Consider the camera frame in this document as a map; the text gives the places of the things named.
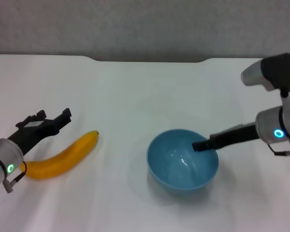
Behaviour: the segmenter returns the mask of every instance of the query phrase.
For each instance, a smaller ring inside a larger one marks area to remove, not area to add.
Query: blue led ring
[[[284,137],[284,132],[282,131],[282,130],[280,130],[280,129],[276,129],[275,131],[274,131],[274,135],[277,137],[277,138],[282,138],[282,137]]]

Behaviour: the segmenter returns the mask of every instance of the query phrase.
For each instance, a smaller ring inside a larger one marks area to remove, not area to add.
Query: bowl rim
[[[218,171],[218,167],[219,167],[219,158],[218,158],[218,153],[217,153],[217,151],[216,150],[214,150],[214,152],[215,152],[215,154],[216,154],[216,156],[217,156],[217,161],[218,161],[218,165],[217,165],[217,168],[216,168],[216,171],[215,171],[215,173],[213,174],[213,176],[208,180],[208,181],[206,181],[205,183],[203,183],[203,184],[201,184],[201,185],[198,185],[198,186],[196,186],[196,187],[192,187],[192,188],[181,188],[181,187],[176,187],[176,186],[173,186],[173,185],[170,185],[170,184],[168,184],[168,183],[166,183],[165,181],[163,181],[163,180],[161,180],[155,173],[154,173],[154,171],[151,169],[151,167],[150,167],[150,165],[149,165],[149,162],[148,162],[148,151],[149,151],[149,148],[150,148],[150,146],[151,146],[151,144],[154,142],[154,140],[157,138],[157,137],[159,137],[160,135],[162,135],[162,134],[164,134],[164,133],[167,133],[167,132],[170,132],[170,131],[190,131],[190,132],[193,132],[193,133],[195,133],[195,134],[197,134],[197,135],[199,135],[199,136],[201,136],[202,138],[204,138],[204,139],[206,139],[203,135],[201,135],[201,134],[199,134],[199,133],[197,133],[197,132],[195,132],[195,131],[193,131],[193,130],[187,130],[187,129],[170,129],[170,130],[166,130],[166,131],[164,131],[164,132],[162,132],[162,133],[160,133],[160,134],[158,134],[151,142],[150,142],[150,144],[149,144],[149,146],[148,146],[148,148],[147,148],[147,153],[146,153],[146,161],[147,161],[147,165],[148,165],[148,169],[149,169],[149,171],[150,171],[150,173],[157,179],[157,180],[159,180],[160,182],[162,182],[164,185],[166,185],[167,187],[170,187],[170,188],[172,188],[172,189],[176,189],[176,190],[197,190],[197,189],[199,189],[199,188],[202,188],[202,187],[204,187],[204,186],[206,186],[207,184],[209,184],[213,179],[214,179],[214,177],[215,177],[215,175],[217,174],[217,171]]]

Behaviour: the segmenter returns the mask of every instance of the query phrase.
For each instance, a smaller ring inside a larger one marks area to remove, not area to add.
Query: white tabletop
[[[24,178],[10,194],[0,185],[0,232],[290,232],[290,157],[274,157],[260,140],[219,150],[213,182],[192,197],[169,195],[147,169],[147,147],[162,131],[209,136],[280,105],[278,91],[242,84],[242,70],[256,60],[0,55],[0,138],[41,109],[50,119],[67,107],[72,113],[72,122],[25,160],[51,157],[88,131],[100,133],[68,173]]]

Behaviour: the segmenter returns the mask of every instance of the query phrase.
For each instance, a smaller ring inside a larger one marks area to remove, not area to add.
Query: yellow banana
[[[77,165],[96,145],[99,133],[94,130],[84,134],[58,155],[42,161],[28,161],[26,176],[46,179],[58,176]]]

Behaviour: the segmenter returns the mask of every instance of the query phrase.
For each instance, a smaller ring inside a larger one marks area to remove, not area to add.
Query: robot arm
[[[239,125],[193,143],[195,151],[220,149],[259,138],[268,145],[290,143],[290,54],[259,60],[245,69],[241,78],[246,86],[263,85],[267,91],[279,89],[282,106],[259,112],[254,123]],[[275,155],[290,155],[290,151],[275,152]]]
[[[12,192],[13,185],[25,175],[22,173],[11,182],[7,180],[24,161],[24,155],[42,139],[58,134],[61,128],[71,122],[70,117],[68,108],[54,120],[46,119],[44,110],[41,110],[17,123],[18,130],[8,139],[0,139],[0,183],[3,182],[7,192]]]

